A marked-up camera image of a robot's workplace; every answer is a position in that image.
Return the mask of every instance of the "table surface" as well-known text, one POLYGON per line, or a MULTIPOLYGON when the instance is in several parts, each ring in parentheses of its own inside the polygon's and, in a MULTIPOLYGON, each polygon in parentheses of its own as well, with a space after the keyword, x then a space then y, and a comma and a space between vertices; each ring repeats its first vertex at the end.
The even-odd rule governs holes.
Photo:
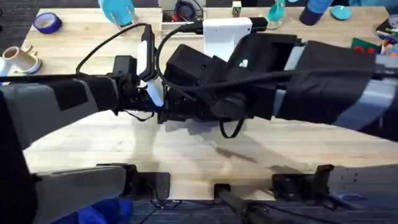
MULTIPOLYGON (((388 17, 383 7, 353 7, 348 21, 336 21, 327 12, 321 21, 306 27, 298 21, 301 7, 286 8, 280 29, 307 40, 349 47, 353 37, 375 44, 373 27, 388 17)), ((268 8, 243 8, 242 16, 267 14, 268 8)), ((100 9, 41 9, 63 21, 61 30, 43 35, 31 28, 25 44, 31 44, 44 61, 40 74, 73 73, 78 62, 117 30, 100 9)), ((205 8, 206 18, 230 17, 230 8, 205 8)), ((161 9, 136 9, 142 22, 153 25, 160 42, 161 9)), ((115 55, 136 56, 142 29, 133 30, 105 45, 82 72, 112 71, 115 55)), ((165 65, 178 44, 203 50, 203 38, 175 37, 162 51, 165 65)), ((314 172, 317 165, 334 164, 330 185, 336 189, 369 192, 382 187, 393 192, 398 180, 378 178, 398 169, 397 145, 350 130, 298 121, 248 120, 236 139, 223 139, 215 123, 140 123, 127 114, 94 114, 33 143, 25 150, 32 172, 127 162, 140 171, 170 172, 170 198, 212 199, 213 184, 230 183, 245 198, 272 200, 267 193, 275 172, 314 172)))

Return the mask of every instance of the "blue object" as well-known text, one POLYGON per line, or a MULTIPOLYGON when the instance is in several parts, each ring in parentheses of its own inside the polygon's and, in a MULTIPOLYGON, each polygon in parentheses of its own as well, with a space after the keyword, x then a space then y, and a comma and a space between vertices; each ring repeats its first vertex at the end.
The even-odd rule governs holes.
POLYGON ((52 224, 127 224, 132 216, 132 202, 106 199, 67 215, 52 224))
POLYGON ((335 6, 331 9, 331 14, 338 20, 347 20, 351 17, 351 10, 344 6, 335 6))
POLYGON ((315 25, 333 0, 309 0, 300 15, 300 21, 308 26, 315 25))
POLYGON ((33 26, 42 34, 52 34, 61 28, 62 21, 54 13, 46 12, 35 18, 33 26))
POLYGON ((132 21, 130 13, 134 15, 134 5, 131 0, 98 0, 98 3, 106 18, 111 22, 116 23, 117 21, 117 24, 123 26, 132 21))
POLYGON ((279 21, 284 16, 284 8, 280 4, 274 4, 268 12, 268 21, 279 21))

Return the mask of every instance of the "blue tape roll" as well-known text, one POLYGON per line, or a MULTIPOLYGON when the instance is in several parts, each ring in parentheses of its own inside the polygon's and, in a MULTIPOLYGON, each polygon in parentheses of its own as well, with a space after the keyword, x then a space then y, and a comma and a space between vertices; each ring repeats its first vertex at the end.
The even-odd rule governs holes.
POLYGON ((35 18, 33 26, 42 34, 52 34, 61 28, 62 21, 54 13, 46 12, 35 18))

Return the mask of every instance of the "black cable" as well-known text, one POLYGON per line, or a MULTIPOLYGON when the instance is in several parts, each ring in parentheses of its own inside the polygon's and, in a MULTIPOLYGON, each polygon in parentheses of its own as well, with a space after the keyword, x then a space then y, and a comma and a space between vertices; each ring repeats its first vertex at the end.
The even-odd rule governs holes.
POLYGON ((220 83, 214 83, 214 84, 208 84, 205 86, 181 86, 174 84, 170 81, 168 81, 161 69, 160 69, 160 54, 162 52, 163 46, 165 45, 166 41, 171 38, 174 34, 182 31, 187 31, 192 28, 196 28, 194 24, 187 24, 184 26, 180 26, 179 28, 173 30, 172 32, 168 33, 161 43, 159 44, 159 47, 156 51, 156 56, 155 56, 155 67, 158 73, 158 76, 160 79, 162 79, 163 83, 171 88, 174 88, 175 90, 178 90, 179 92, 184 93, 184 95, 188 95, 187 92, 196 92, 196 91, 207 91, 207 90, 215 90, 215 89, 220 89, 220 88, 226 88, 226 87, 231 87, 231 86, 237 86, 237 85, 244 85, 244 84, 249 84, 253 82, 269 82, 269 81, 274 81, 275 79, 280 79, 280 78, 290 78, 292 75, 298 75, 298 74, 303 74, 303 73, 311 73, 311 72, 347 72, 347 71, 364 71, 364 72, 373 72, 373 68, 358 68, 358 67, 347 67, 347 68, 313 68, 313 69, 305 69, 305 70, 287 70, 287 71, 277 71, 277 72, 268 72, 268 73, 263 73, 263 74, 258 74, 249 78, 245 78, 242 80, 237 80, 237 81, 227 81, 227 82, 220 82, 220 83))
POLYGON ((193 7, 193 4, 187 1, 183 1, 183 0, 178 0, 175 3, 175 8, 174 8, 174 16, 177 20, 177 22, 180 22, 180 16, 181 15, 183 18, 185 18, 185 14, 183 14, 181 8, 182 7, 187 7, 189 8, 189 10, 191 11, 191 14, 188 16, 188 21, 194 21, 196 18, 196 11, 195 8, 193 7))
MULTIPOLYGON (((155 210, 152 211, 150 214, 148 214, 148 216, 145 217, 145 219, 143 219, 143 221, 141 221, 140 224, 143 224, 151 215, 153 215, 153 213, 155 213, 155 212, 158 211, 158 210, 200 210, 200 209, 209 209, 209 208, 211 208, 211 207, 213 207, 213 206, 227 205, 227 204, 225 204, 225 203, 214 203, 214 202, 213 202, 213 203, 207 204, 207 203, 201 203, 201 202, 186 201, 186 202, 191 202, 191 203, 197 203, 197 204, 201 205, 202 207, 177 209, 178 206, 180 206, 181 204, 184 203, 183 200, 179 200, 178 203, 176 203, 174 206, 168 208, 168 207, 166 207, 166 205, 167 205, 168 203, 170 203, 170 201, 165 202, 165 203, 162 203, 162 202, 157 198, 157 193, 156 193, 156 191, 154 190, 154 188, 153 188, 152 186, 150 186, 150 185, 148 185, 148 188, 150 189, 150 192, 149 192, 149 193, 150 193, 150 203, 155 207, 155 210), (156 205, 156 203, 153 202, 152 196, 155 197, 155 200, 156 200, 156 201, 159 201, 159 205, 156 205)), ((273 205, 269 205, 268 203, 265 203, 265 202, 248 202, 247 204, 245 204, 244 206, 242 206, 242 209, 243 209, 243 210, 246 210, 248 206, 250 206, 250 207, 261 207, 261 206, 264 206, 264 205, 265 205, 265 207, 263 207, 263 209, 264 209, 267 213, 270 213, 269 210, 267 209, 267 207, 269 207, 269 208, 272 208, 272 209, 274 209, 274 210, 278 210, 278 211, 280 211, 280 212, 287 213, 287 214, 289 214, 289 215, 294 215, 294 216, 298 216, 298 217, 301 217, 301 218, 306 218, 306 219, 309 219, 309 220, 315 220, 315 221, 317 221, 317 222, 322 222, 322 223, 326 223, 326 224, 340 224, 340 223, 338 223, 338 222, 329 221, 329 220, 324 220, 324 219, 322 219, 322 218, 316 218, 316 217, 312 217, 312 216, 310 216, 310 215, 303 215, 303 214, 291 212, 291 211, 285 210, 285 209, 283 209, 283 208, 278 208, 278 207, 275 207, 275 206, 273 206, 273 205)))
POLYGON ((97 50, 99 50, 100 48, 102 48, 102 46, 104 46, 105 44, 107 44, 109 41, 111 41, 111 40, 113 40, 113 39, 119 37, 121 34, 124 34, 125 32, 127 32, 127 31, 129 31, 129 30, 131 30, 131 29, 134 29, 134 28, 136 28, 136 27, 139 27, 139 26, 149 26, 149 24, 146 24, 146 23, 138 23, 138 24, 129 26, 129 27, 124 28, 123 30, 119 31, 117 34, 114 34, 114 35, 111 36, 110 38, 106 39, 104 42, 100 43, 98 46, 96 46, 96 47, 95 47, 95 48, 94 48, 94 49, 93 49, 93 50, 92 50, 92 51, 91 51, 91 52, 90 52, 78 65, 77 65, 77 67, 76 67, 76 73, 77 73, 77 74, 81 73, 81 72, 80 72, 81 67, 87 62, 87 60, 88 60, 91 56, 93 56, 93 54, 94 54, 97 50))
POLYGON ((265 202, 261 202, 261 203, 264 204, 265 206, 269 207, 269 208, 272 208, 274 210, 278 210, 280 212, 283 212, 283 213, 286 213, 286 214, 289 214, 289 215, 294 215, 294 216, 297 216, 297 217, 306 218, 306 219, 309 219, 309 220, 314 220, 314 221, 317 221, 317 222, 322 222, 322 223, 327 223, 327 224, 340 224, 339 222, 324 220, 322 218, 316 218, 316 217, 312 217, 310 215, 304 215, 304 214, 291 212, 289 210, 285 210, 283 208, 278 208, 278 207, 275 207, 275 206, 270 205, 270 204, 265 203, 265 202))
POLYGON ((147 121, 149 118, 153 118, 153 117, 155 116, 155 113, 152 113, 152 114, 151 114, 149 117, 147 117, 147 118, 140 118, 140 117, 138 117, 137 115, 134 115, 134 114, 132 114, 132 113, 126 111, 126 110, 124 110, 124 112, 126 112, 126 113, 129 114, 130 116, 136 118, 136 119, 137 119, 138 121, 140 121, 140 122, 147 121))
POLYGON ((192 1, 194 1, 198 5, 198 7, 200 9, 200 12, 201 12, 201 20, 204 20, 205 19, 205 13, 203 12, 203 8, 199 5, 197 0, 192 0, 192 1))
POLYGON ((221 133, 222 133, 223 137, 226 138, 226 139, 235 138, 239 134, 239 132, 241 131, 243 123, 244 123, 244 119, 240 119, 238 121, 238 124, 236 125, 235 130, 232 133, 232 135, 228 136, 225 133, 224 121, 220 121, 220 130, 221 130, 221 133))
POLYGON ((151 211, 144 219, 142 219, 141 222, 139 222, 139 224, 144 224, 148 218, 150 218, 155 212, 157 212, 159 209, 155 208, 153 211, 151 211))

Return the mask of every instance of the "black foam padding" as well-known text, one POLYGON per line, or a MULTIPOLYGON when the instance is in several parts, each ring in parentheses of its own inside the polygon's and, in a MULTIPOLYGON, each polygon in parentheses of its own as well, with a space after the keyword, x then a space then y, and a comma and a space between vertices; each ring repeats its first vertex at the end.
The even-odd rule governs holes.
POLYGON ((374 65, 374 61, 374 54, 364 54, 353 49, 336 47, 317 41, 308 41, 295 69, 363 68, 374 65))
POLYGON ((82 105, 88 101, 84 84, 74 80, 44 83, 52 88, 61 111, 82 105))
POLYGON ((110 78, 93 77, 83 80, 90 88, 91 94, 97 104, 98 111, 106 111, 118 105, 118 96, 110 78))
POLYGON ((372 76, 352 71, 294 75, 277 117, 332 124, 358 101, 372 76))
POLYGON ((0 117, 0 223, 32 223, 37 195, 2 91, 0 117))

